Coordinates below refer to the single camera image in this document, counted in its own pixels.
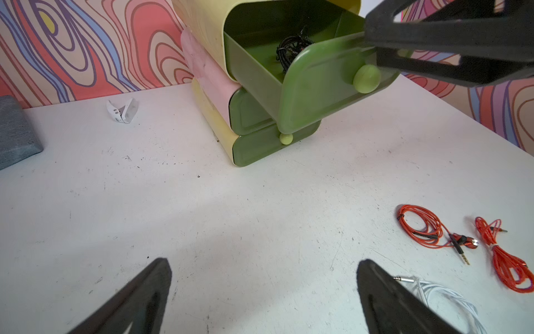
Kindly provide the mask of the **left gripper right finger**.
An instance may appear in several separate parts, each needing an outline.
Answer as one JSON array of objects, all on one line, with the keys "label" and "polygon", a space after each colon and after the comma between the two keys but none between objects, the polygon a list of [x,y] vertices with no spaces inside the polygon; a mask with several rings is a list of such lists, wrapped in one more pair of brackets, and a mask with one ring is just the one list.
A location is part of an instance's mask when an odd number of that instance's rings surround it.
[{"label": "left gripper right finger", "polygon": [[373,260],[356,271],[357,289],[370,333],[457,333]]}]

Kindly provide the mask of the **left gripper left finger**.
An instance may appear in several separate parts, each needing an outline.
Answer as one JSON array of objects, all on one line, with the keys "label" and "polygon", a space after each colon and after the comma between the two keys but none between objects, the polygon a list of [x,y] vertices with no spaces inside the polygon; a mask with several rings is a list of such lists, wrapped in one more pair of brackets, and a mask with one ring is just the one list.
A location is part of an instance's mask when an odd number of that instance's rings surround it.
[{"label": "left gripper left finger", "polygon": [[159,333],[172,281],[167,259],[159,257],[71,333]]}]

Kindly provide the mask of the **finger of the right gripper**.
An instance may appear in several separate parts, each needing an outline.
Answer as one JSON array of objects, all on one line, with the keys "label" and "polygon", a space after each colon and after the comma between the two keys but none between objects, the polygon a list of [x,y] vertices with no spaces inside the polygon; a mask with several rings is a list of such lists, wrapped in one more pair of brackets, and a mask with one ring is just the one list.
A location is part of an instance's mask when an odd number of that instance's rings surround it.
[{"label": "finger of the right gripper", "polygon": [[383,1],[364,37],[378,66],[460,86],[493,86],[533,77],[533,2],[453,1],[418,22],[394,18],[411,1]]}]

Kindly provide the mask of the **black earphones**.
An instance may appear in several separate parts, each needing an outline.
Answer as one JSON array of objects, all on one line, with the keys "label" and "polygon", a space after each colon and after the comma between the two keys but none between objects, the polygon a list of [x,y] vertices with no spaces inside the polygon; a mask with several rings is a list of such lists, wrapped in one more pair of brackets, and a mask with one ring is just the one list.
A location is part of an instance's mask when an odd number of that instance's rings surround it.
[{"label": "black earphones", "polygon": [[297,46],[286,45],[277,48],[277,61],[282,66],[283,73],[286,73],[293,63],[294,59],[299,55],[301,49]]},{"label": "black earphones", "polygon": [[286,46],[286,45],[293,45],[293,46],[299,47],[301,49],[301,52],[302,52],[304,49],[306,49],[308,46],[312,45],[313,43],[314,42],[308,38],[307,26],[304,26],[296,36],[286,37],[278,45],[278,47]]}]

